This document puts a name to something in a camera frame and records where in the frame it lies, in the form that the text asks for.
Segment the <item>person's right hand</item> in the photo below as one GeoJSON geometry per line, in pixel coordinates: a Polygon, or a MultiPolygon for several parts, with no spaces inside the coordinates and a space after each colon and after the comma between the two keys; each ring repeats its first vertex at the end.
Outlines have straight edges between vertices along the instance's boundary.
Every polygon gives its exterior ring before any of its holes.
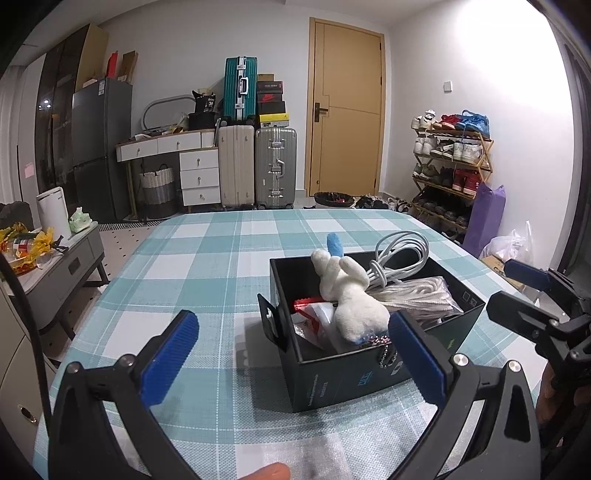
{"type": "Polygon", "coordinates": [[[540,427],[544,427],[554,417],[565,401],[569,401],[571,405],[575,404],[575,395],[560,395],[552,387],[554,377],[555,372],[552,366],[547,364],[542,374],[539,396],[536,402],[536,418],[540,427]]]}

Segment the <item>person's left hand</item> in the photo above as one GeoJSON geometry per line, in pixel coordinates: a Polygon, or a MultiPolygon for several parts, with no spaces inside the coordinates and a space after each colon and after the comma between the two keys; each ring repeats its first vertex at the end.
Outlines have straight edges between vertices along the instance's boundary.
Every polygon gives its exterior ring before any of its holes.
{"type": "Polygon", "coordinates": [[[266,465],[239,480],[290,480],[290,467],[276,462],[266,465]]]}

